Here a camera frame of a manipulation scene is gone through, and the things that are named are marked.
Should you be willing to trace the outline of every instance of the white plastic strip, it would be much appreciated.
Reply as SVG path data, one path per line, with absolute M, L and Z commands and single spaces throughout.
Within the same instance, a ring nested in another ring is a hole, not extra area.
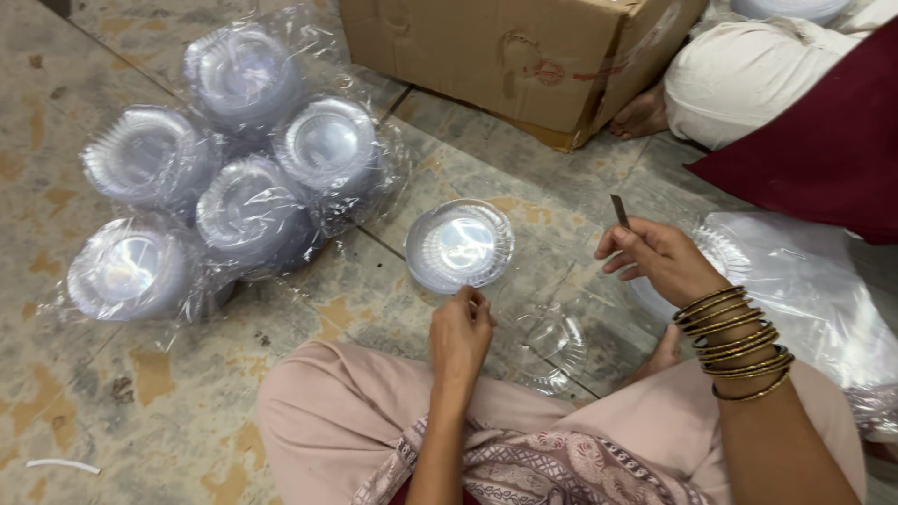
M 40 465 L 62 465 L 62 466 L 72 466 L 74 468 L 78 468 L 79 470 L 84 470 L 85 472 L 90 472 L 94 475 L 100 474 L 100 468 L 96 466 L 90 466 L 85 463 L 79 463 L 77 461 L 69 461 L 67 459 L 32 459 L 28 463 L 25 464 L 25 467 L 31 466 L 40 466 Z

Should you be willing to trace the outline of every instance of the woman's left hand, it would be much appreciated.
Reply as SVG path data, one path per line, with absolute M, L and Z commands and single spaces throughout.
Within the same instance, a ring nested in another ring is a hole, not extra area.
M 449 403 L 467 409 L 480 366 L 487 357 L 495 323 L 489 301 L 475 288 L 464 286 L 436 309 L 430 324 L 430 353 L 434 364 L 431 404 Z

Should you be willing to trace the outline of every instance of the bare foot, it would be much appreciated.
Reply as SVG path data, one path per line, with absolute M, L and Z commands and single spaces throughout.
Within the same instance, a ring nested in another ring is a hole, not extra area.
M 670 126 L 667 124 L 664 81 L 652 89 L 637 95 L 614 116 L 608 129 L 612 134 L 630 140 L 645 137 Z
M 652 355 L 646 359 L 639 368 L 633 372 L 633 375 L 627 377 L 618 387 L 620 391 L 624 387 L 633 384 L 638 380 L 642 380 L 648 376 L 667 370 L 674 365 L 679 365 L 680 359 L 680 329 L 675 324 L 668 324 L 665 334 L 658 341 Z

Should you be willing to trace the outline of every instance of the cardboard box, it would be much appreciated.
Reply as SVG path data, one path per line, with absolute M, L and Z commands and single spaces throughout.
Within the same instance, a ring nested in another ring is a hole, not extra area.
M 582 146 L 660 73 L 706 0 L 339 0 L 352 60 Z

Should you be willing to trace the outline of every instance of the white cloth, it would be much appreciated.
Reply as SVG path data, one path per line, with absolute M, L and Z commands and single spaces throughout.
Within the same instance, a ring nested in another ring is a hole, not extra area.
M 671 131 L 719 149 L 777 117 L 873 29 L 898 13 L 898 0 L 875 0 L 823 28 L 800 19 L 744 19 L 712 1 L 698 36 L 665 74 Z

